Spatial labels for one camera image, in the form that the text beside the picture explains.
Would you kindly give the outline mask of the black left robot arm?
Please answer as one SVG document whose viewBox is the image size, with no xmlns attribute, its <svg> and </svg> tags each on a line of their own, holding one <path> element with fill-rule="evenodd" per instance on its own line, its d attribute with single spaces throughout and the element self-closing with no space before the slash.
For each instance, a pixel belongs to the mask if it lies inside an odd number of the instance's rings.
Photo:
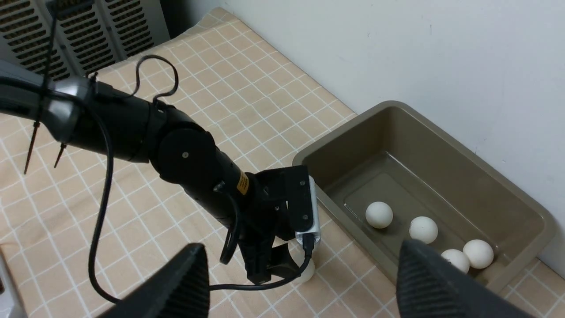
<svg viewBox="0 0 565 318">
<path fill-rule="evenodd" d="M 150 163 L 160 179 L 179 185 L 228 230 L 220 262 L 236 248 L 252 283 L 214 284 L 210 291 L 262 291 L 301 276 L 320 240 L 315 189 L 306 166 L 245 172 L 189 115 L 91 78 L 43 78 L 1 62 L 1 112 L 38 120 L 63 145 L 107 155 L 101 201 L 108 204 L 113 161 Z"/>
</svg>

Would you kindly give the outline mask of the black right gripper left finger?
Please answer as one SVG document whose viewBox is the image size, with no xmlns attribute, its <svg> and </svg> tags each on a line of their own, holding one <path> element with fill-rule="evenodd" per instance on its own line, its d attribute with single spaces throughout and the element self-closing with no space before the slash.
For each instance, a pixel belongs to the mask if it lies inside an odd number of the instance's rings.
<svg viewBox="0 0 565 318">
<path fill-rule="evenodd" d="M 190 243 L 101 318 L 207 318 L 208 259 L 203 244 Z"/>
</svg>

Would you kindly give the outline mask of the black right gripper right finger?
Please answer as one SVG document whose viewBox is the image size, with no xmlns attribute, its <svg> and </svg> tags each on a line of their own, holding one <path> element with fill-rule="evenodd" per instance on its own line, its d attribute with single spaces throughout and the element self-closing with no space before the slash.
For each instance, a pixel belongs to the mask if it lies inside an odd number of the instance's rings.
<svg viewBox="0 0 565 318">
<path fill-rule="evenodd" d="M 402 318 L 530 318 L 419 240 L 404 240 L 396 283 Z"/>
</svg>

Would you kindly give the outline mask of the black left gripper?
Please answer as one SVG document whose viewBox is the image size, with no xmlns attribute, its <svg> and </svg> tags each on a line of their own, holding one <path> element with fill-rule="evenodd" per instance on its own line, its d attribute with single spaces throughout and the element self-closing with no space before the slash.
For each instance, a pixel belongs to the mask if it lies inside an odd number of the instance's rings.
<svg viewBox="0 0 565 318">
<path fill-rule="evenodd" d="M 311 226 L 306 216 L 310 203 L 309 171 L 292 166 L 249 174 L 252 199 L 243 209 L 238 224 L 237 245 L 244 260 L 247 279 L 253 285 L 277 285 L 298 278 L 308 266 L 312 254 L 312 235 L 303 244 L 296 231 Z"/>
</svg>

